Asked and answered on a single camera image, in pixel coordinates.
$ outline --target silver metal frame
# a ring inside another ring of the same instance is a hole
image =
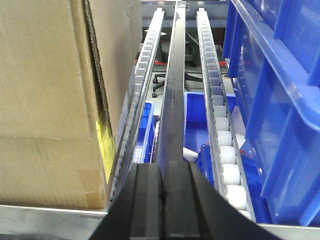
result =
[[[185,24],[187,28],[196,28],[196,12],[198,8],[205,8],[208,12],[209,22],[212,28],[225,28],[227,25],[228,1],[184,1],[185,2]],[[163,8],[165,19],[163,28],[171,28],[175,13],[175,0],[148,1],[142,0],[142,25],[148,27],[156,8]]]

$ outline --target plastic bin rim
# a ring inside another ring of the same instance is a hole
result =
[[[307,85],[307,71],[282,40],[274,39],[274,31],[251,3],[245,0],[231,0],[230,4],[235,6],[243,22],[252,32],[304,123],[320,132],[320,88]],[[290,56],[290,62],[283,61],[283,56]]]

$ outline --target yellow label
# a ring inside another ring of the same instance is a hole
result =
[[[96,131],[99,140],[100,151],[103,159],[106,183],[109,182],[111,170],[115,162],[116,141],[112,136],[111,128],[102,124],[101,120],[96,122]]]

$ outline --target cardboard box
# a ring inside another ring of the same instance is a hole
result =
[[[0,204],[103,209],[140,0],[0,5]]]

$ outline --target blue crate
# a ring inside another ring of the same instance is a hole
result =
[[[223,56],[273,223],[320,226],[320,1],[231,0]]]
[[[232,113],[234,107],[238,105],[237,99],[233,94],[227,94],[227,99]],[[208,181],[214,185],[210,145],[206,144],[209,141],[209,134],[204,93],[184,93],[184,115],[184,146],[195,152],[200,150],[196,165]],[[270,224],[272,221],[266,200],[260,196],[262,185],[257,167],[252,158],[245,155],[241,155],[241,157],[256,221],[257,223]]]
[[[227,94],[230,110],[237,105],[233,94]],[[214,184],[212,160],[210,157],[209,134],[205,95],[203,92],[184,93],[184,147],[199,152],[196,165],[211,184]]]
[[[143,164],[150,163],[155,138],[155,104],[146,101],[141,119],[138,138],[134,147],[132,161]]]

